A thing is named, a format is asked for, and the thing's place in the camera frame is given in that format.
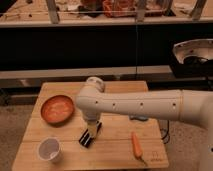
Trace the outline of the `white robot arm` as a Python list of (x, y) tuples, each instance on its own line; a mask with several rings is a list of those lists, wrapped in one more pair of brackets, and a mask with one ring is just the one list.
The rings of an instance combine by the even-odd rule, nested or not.
[(76, 96), (89, 135), (97, 135), (102, 113), (180, 121), (207, 130), (199, 171), (213, 169), (213, 91), (165, 90), (133, 93), (106, 93), (105, 83), (89, 77)]

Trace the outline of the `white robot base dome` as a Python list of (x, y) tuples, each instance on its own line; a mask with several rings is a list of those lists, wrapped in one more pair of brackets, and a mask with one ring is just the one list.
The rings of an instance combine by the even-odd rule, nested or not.
[(213, 60), (213, 39), (193, 39), (176, 43), (172, 52), (180, 64), (190, 56)]

